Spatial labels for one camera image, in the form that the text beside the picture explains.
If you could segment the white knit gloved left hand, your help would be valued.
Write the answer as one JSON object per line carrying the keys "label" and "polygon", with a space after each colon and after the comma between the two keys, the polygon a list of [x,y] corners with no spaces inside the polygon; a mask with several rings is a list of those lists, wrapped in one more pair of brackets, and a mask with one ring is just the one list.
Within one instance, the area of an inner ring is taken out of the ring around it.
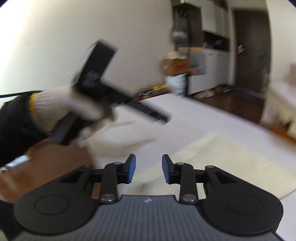
{"label": "white knit gloved left hand", "polygon": [[108,121],[115,121],[113,113],[107,114],[102,106],[70,85],[33,93],[29,98],[30,116],[45,134],[51,133],[57,122],[70,112],[92,122],[79,132],[77,143],[81,147],[86,146],[87,139],[104,128]]}

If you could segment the black sleeved left forearm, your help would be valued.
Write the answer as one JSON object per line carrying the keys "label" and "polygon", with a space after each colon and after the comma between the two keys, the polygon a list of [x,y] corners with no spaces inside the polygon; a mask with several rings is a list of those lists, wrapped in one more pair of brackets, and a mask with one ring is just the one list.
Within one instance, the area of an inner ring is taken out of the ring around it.
{"label": "black sleeved left forearm", "polygon": [[47,138],[33,119],[36,92],[27,92],[1,107],[1,167]]}

